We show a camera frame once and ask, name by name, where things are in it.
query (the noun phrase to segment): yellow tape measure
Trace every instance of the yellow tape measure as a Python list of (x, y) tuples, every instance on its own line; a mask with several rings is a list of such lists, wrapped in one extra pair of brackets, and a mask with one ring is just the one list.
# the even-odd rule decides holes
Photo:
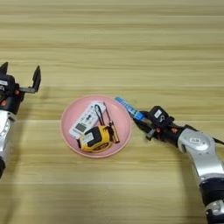
[(78, 144), (79, 147), (84, 151), (97, 153), (105, 151), (114, 142), (118, 142), (115, 140), (115, 127), (111, 127), (110, 123), (109, 126), (106, 126), (103, 121), (101, 108), (98, 105), (95, 105), (94, 108), (101, 125), (98, 127), (93, 127), (84, 135), (82, 135), (78, 140)]

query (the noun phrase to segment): wooden table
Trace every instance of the wooden table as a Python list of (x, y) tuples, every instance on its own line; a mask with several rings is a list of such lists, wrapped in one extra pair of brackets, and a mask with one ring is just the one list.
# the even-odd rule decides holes
[(42, 83), (17, 115), (0, 223), (206, 223), (178, 149), (134, 126), (113, 157), (82, 157), (60, 118), (83, 95), (120, 95), (224, 139), (223, 16), (222, 0), (1, 0), (0, 61), (24, 86), (40, 65)]

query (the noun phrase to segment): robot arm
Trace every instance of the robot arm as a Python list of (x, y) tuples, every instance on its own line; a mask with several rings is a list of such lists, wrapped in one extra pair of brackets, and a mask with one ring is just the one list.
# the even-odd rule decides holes
[(20, 103), (25, 93), (36, 93), (41, 82), (40, 68), (33, 75), (32, 87), (20, 87), (12, 75), (7, 74), (8, 63), (0, 66), (0, 178), (7, 165), (12, 126), (17, 120)]
[(193, 127), (178, 126), (174, 118), (161, 107), (150, 112), (140, 111), (148, 121), (134, 119), (138, 128), (146, 132), (146, 138), (155, 137), (174, 144), (192, 162), (192, 169), (198, 182), (206, 217), (209, 224), (224, 223), (224, 166), (216, 154), (215, 143), (222, 141), (205, 135)]
[(178, 138), (178, 148), (192, 162), (209, 224), (224, 223), (224, 167), (212, 137), (185, 129)]

